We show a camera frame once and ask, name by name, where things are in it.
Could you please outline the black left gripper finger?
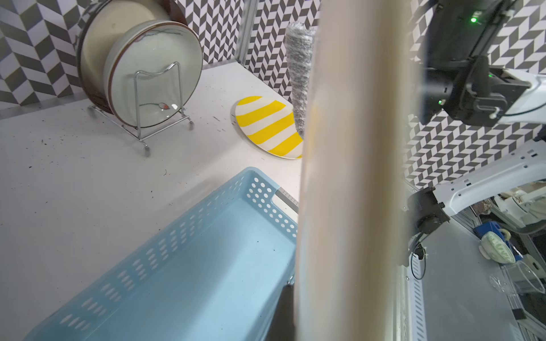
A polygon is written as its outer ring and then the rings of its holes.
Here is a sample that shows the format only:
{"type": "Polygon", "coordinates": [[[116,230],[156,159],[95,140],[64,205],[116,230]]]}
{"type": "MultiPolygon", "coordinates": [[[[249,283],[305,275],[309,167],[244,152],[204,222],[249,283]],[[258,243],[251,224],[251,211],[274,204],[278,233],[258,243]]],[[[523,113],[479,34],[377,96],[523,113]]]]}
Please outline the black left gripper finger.
{"type": "Polygon", "coordinates": [[[282,289],[265,339],[266,341],[295,341],[295,338],[294,286],[287,284],[282,289]]]}

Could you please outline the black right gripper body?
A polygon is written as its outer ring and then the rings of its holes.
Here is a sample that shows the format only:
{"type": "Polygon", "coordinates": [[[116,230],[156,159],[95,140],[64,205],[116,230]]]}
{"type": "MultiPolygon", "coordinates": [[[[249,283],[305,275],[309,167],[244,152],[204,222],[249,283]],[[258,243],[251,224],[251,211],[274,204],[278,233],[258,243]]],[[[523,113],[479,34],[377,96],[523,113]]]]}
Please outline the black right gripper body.
{"type": "Polygon", "coordinates": [[[492,127],[530,88],[529,82],[503,78],[489,63],[489,48],[514,6],[514,1],[436,3],[425,35],[421,124],[446,112],[466,125],[492,127]]]}

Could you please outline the green white striped plate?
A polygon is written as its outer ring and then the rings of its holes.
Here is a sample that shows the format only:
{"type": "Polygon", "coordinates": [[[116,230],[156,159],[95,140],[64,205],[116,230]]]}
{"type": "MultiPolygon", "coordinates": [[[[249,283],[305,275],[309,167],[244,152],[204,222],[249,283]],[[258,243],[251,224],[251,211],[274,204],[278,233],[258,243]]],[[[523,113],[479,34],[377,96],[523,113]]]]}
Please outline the green white striped plate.
{"type": "Polygon", "coordinates": [[[419,71],[406,1],[323,1],[302,159],[298,340],[391,340],[408,246],[402,155],[419,71]]]}

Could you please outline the grey microfibre cloth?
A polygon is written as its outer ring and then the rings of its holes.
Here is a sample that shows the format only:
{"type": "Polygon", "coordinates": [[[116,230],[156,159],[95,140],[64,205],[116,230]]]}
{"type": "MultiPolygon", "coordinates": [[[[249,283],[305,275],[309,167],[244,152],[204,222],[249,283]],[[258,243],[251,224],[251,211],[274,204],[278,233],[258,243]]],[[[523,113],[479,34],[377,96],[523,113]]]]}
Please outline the grey microfibre cloth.
{"type": "Polygon", "coordinates": [[[284,37],[295,127],[301,138],[304,138],[307,117],[316,32],[315,28],[307,28],[303,23],[296,21],[288,25],[284,37]]]}

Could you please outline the yellow white striped plate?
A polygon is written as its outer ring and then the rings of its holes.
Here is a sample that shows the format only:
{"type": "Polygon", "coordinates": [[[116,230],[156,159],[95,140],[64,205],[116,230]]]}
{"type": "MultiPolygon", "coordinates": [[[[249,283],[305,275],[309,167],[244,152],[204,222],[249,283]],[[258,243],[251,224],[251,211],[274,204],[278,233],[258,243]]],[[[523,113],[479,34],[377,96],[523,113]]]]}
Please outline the yellow white striped plate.
{"type": "Polygon", "coordinates": [[[300,159],[303,139],[293,106],[276,99],[251,96],[235,106],[235,120],[246,137],[263,151],[282,159],[300,159]]]}

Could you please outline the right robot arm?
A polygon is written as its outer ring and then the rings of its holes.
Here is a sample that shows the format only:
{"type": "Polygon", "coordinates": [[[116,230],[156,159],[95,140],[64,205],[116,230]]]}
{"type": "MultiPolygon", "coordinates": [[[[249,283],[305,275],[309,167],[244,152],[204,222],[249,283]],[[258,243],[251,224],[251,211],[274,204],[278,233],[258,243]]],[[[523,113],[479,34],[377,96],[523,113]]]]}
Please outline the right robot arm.
{"type": "Polygon", "coordinates": [[[419,1],[411,27],[424,31],[415,94],[427,132],[422,157],[470,167],[409,199],[413,244],[473,204],[545,179],[545,134],[505,128],[545,126],[545,77],[490,65],[489,52],[520,1],[419,1]]]}

